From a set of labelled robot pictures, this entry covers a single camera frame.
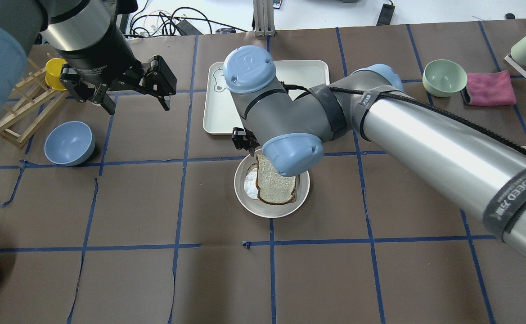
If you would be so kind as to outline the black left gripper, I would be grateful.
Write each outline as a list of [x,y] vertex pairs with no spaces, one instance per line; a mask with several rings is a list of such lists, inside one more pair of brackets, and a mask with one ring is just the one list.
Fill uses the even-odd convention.
[[[86,49],[59,54],[78,76],[63,82],[74,100],[102,107],[114,115],[116,104],[108,90],[133,90],[156,98],[165,111],[170,111],[171,96],[176,94],[177,79],[165,59],[160,55],[142,63],[135,59],[123,33],[118,27],[109,27],[102,39]],[[96,86],[89,87],[86,81]]]

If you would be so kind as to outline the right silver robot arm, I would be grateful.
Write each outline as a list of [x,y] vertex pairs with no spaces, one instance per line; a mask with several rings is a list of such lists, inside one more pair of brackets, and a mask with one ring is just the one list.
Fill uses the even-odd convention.
[[261,47],[235,49],[222,70],[243,125],[233,133],[237,149],[261,147],[276,172],[296,176],[322,160],[325,142],[355,131],[526,257],[526,148],[411,98],[385,64],[296,100]]

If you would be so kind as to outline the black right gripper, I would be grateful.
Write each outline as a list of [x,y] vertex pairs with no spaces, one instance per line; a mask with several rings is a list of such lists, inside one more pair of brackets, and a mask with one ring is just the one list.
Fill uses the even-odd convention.
[[232,129],[231,140],[237,150],[246,150],[248,153],[255,153],[260,146],[253,132],[240,127]]

